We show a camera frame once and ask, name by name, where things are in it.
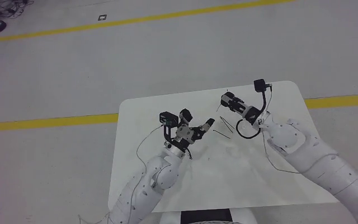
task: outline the gray floor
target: gray floor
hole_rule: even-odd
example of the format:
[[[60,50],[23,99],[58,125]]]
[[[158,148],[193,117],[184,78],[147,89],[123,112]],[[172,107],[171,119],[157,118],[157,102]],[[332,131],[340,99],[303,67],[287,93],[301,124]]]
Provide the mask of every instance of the gray floor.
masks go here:
[[[37,0],[1,35],[240,1],[94,4],[101,2]],[[357,11],[353,0],[297,0],[0,42],[0,121],[117,113],[125,99],[257,78],[294,81],[304,97],[358,94]],[[310,113],[321,137],[358,167],[358,108]],[[0,132],[0,223],[99,220],[108,211],[115,133],[116,124]],[[253,211],[259,223],[354,223],[339,203]]]

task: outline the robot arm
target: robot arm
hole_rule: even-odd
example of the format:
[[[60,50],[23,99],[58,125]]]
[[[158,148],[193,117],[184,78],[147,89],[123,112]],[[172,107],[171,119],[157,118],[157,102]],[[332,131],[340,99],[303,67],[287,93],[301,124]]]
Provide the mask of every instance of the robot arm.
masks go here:
[[[183,109],[179,117],[180,122],[169,112],[160,113],[159,121],[164,126],[166,139],[163,151],[126,184],[109,213],[110,224],[137,224],[149,215],[164,191],[175,184],[188,146],[201,139],[214,123],[214,119],[209,119],[204,125],[189,127],[192,116],[187,109]],[[172,128],[177,128],[174,138],[171,137]]]
[[[269,112],[257,112],[258,109],[247,106],[231,92],[222,96],[221,104],[240,114],[258,133],[267,132],[269,145],[298,171],[292,173],[302,174],[330,192],[358,222],[358,172],[337,151],[298,121],[289,119],[286,124],[276,124]],[[299,133],[305,136],[305,142],[287,153],[285,148],[297,145]]]

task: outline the black sticker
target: black sticker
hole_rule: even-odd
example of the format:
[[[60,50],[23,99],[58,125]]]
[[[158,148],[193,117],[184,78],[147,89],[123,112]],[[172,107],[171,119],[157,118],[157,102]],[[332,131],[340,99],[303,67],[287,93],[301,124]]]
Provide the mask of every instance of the black sticker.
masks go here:
[[[98,17],[98,20],[102,21],[102,20],[106,20],[106,18],[107,18],[107,15],[101,15]]]

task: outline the tabletop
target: tabletop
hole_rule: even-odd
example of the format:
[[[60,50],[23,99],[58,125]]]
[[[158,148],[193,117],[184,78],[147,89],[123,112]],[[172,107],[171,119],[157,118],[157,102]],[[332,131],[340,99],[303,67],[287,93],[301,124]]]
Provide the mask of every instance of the tabletop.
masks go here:
[[[268,110],[274,121],[285,123],[288,118],[294,118],[317,133],[297,85],[290,81],[272,85]],[[220,116],[234,127],[241,117],[228,108],[218,109],[220,97],[227,91],[247,105],[259,109],[262,106],[262,95],[253,85],[123,101],[119,108],[108,207],[114,206],[126,183],[142,168],[135,151],[143,138],[160,125],[159,113],[169,111],[178,115],[184,108],[193,116],[192,127],[204,124],[209,118],[214,118],[215,123],[203,139],[189,147],[192,160],[188,156],[183,159],[180,178],[164,192],[154,212],[336,202],[329,192],[304,176],[275,170],[265,156],[262,135],[243,139],[236,132],[231,133]],[[240,129],[245,135],[255,133],[248,123],[243,123]],[[163,143],[161,128],[141,145],[140,157],[148,161],[158,155]],[[295,171],[268,144],[266,146],[276,166]]]

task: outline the yellow stripe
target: yellow stripe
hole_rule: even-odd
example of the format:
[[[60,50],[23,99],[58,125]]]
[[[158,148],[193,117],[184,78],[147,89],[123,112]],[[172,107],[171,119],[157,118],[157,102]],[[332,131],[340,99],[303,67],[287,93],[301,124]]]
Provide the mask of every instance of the yellow stripe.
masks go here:
[[[38,120],[22,120],[18,122],[2,122],[0,130],[16,130],[30,128],[51,128],[83,124],[116,123],[118,114],[100,114],[89,116],[73,116],[70,118],[50,118]]]
[[[110,26],[121,26],[126,24],[135,24],[139,22],[147,22],[147,21],[154,21],[154,20],[165,20],[168,18],[176,18],[182,16],[192,16],[204,13],[211,13],[211,12],[220,12],[220,11],[227,11],[227,10],[238,10],[240,8],[249,8],[249,7],[257,7],[257,6],[266,6],[270,4],[279,4],[285,2],[293,2],[295,0],[259,0],[254,2],[243,2],[239,4],[230,4],[226,6],[215,6],[210,8],[199,8],[196,10],[188,10],[182,12],[173,12],[168,14],[162,15],[154,15],[154,16],[146,16],[141,18],[130,18],[128,20],[120,20],[120,21],[113,21],[113,22],[102,22],[99,24],[90,24],[90,25],[83,25],[83,26],[75,26],[75,27],[68,27],[63,29],[57,30],[45,30],[39,32],[33,32],[29,34],[18,34],[12,36],[0,36],[0,41],[6,40],[17,40],[17,39],[24,39],[24,38],[34,38],[37,36],[47,36],[47,35],[55,35],[55,34],[63,34],[66,32],[76,32],[76,31],[83,31],[83,30],[93,30],[99,29],[104,27]]]
[[[308,109],[336,108],[340,106],[358,106],[358,95],[335,96],[304,100]]]
[[[358,95],[305,99],[304,101],[308,109],[358,106]],[[70,118],[22,120],[18,122],[0,122],[0,130],[51,128],[72,125],[117,123],[117,120],[118,114],[100,114],[89,116],[74,116]]]

